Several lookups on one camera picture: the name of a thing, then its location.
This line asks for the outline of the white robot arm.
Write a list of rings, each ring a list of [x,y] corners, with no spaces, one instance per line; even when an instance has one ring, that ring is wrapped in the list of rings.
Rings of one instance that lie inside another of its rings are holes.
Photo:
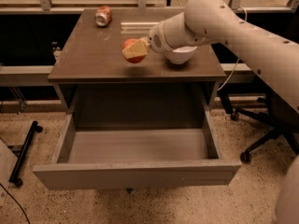
[[[151,50],[221,43],[292,109],[299,107],[299,44],[238,18],[222,0],[189,0],[184,10],[125,46],[125,60],[141,61]]]

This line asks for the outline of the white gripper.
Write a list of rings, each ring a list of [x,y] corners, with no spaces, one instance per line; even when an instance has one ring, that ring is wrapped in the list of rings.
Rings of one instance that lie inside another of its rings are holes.
[[[149,39],[146,37],[129,38],[122,44],[122,55],[126,60],[144,58],[150,50],[163,54],[172,50],[164,37],[164,26],[156,24],[149,29]]]

